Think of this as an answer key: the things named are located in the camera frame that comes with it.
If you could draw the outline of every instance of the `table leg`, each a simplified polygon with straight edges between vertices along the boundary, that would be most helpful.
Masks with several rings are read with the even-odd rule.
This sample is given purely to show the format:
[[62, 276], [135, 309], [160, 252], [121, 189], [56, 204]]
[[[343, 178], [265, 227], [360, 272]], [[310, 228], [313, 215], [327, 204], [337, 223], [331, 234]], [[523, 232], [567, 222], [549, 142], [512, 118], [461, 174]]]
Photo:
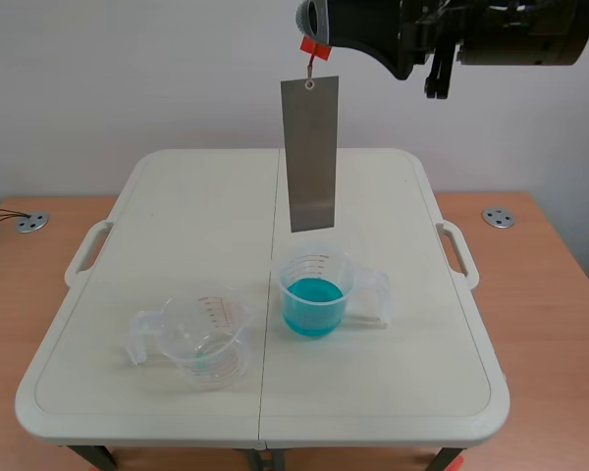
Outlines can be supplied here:
[[248, 469], [250, 471], [264, 471], [264, 462], [262, 456], [256, 449], [241, 449], [246, 455], [246, 461], [248, 462]]
[[100, 445], [72, 445], [68, 446], [74, 453], [88, 461], [100, 471], [115, 471], [116, 461], [109, 450]]
[[284, 449], [271, 449], [273, 471], [286, 471], [286, 457]]
[[441, 448], [425, 471], [445, 471], [464, 451], [464, 448]]

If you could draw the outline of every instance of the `plastic measuring cup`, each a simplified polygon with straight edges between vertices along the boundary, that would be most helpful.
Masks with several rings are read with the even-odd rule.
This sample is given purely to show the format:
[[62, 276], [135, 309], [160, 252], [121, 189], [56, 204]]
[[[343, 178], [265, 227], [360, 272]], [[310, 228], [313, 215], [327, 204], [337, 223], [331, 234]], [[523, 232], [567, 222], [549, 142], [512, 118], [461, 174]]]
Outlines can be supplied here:
[[322, 337], [338, 327], [348, 301], [359, 289], [373, 289], [379, 297], [379, 312], [360, 316], [379, 329], [386, 329], [394, 312], [388, 277], [377, 270], [356, 265], [337, 247], [310, 244], [298, 250], [278, 268], [282, 291], [282, 316], [295, 332]]
[[137, 365], [147, 358], [145, 339], [154, 337], [159, 351], [198, 385], [222, 388], [248, 366], [245, 332], [253, 317], [232, 289], [201, 284], [170, 298], [159, 310], [136, 314], [125, 347]]

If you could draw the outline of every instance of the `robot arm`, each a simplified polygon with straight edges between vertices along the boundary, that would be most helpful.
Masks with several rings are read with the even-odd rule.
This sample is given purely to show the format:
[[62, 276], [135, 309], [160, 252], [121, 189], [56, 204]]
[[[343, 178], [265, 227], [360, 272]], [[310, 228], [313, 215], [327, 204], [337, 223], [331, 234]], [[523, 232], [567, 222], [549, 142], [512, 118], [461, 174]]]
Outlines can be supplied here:
[[447, 98], [455, 49], [470, 65], [569, 65], [589, 38], [589, 0], [304, 0], [299, 29], [362, 51], [397, 79], [434, 55], [428, 98]]

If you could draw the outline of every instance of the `measuring cup handle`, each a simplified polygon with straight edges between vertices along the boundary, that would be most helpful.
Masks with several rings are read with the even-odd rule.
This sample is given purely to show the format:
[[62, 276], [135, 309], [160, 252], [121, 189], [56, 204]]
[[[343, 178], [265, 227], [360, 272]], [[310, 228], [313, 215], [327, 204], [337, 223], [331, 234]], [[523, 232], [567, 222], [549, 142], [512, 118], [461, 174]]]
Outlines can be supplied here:
[[160, 334], [164, 327], [164, 311], [141, 311], [129, 321], [129, 335], [125, 341], [125, 350], [133, 365], [146, 361], [146, 336]]
[[395, 312], [389, 277], [383, 272], [366, 267], [358, 267], [355, 276], [356, 289], [373, 289], [379, 297], [380, 312], [377, 316], [369, 317], [377, 323], [379, 329], [388, 328]]

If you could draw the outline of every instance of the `wooden desk surface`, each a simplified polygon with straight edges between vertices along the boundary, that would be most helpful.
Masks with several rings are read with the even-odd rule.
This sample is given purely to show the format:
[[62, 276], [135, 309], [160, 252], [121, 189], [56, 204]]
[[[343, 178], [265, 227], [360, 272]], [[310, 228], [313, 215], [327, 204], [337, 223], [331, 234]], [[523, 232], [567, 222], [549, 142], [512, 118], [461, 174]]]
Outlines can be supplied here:
[[[86, 231], [115, 198], [10, 199], [2, 207], [43, 210], [48, 226], [20, 235], [0, 225], [0, 471], [79, 471], [66, 448], [29, 436], [14, 413], [15, 393], [67, 289], [63, 275]], [[525, 193], [438, 195], [443, 215], [464, 232], [481, 275], [474, 292], [509, 381], [508, 422], [468, 450], [462, 471], [589, 469], [589, 281]], [[481, 220], [500, 205], [510, 230]], [[287, 453], [289, 471], [417, 471], [429, 449], [313, 448]], [[245, 470], [232, 450], [115, 449], [122, 470]]]

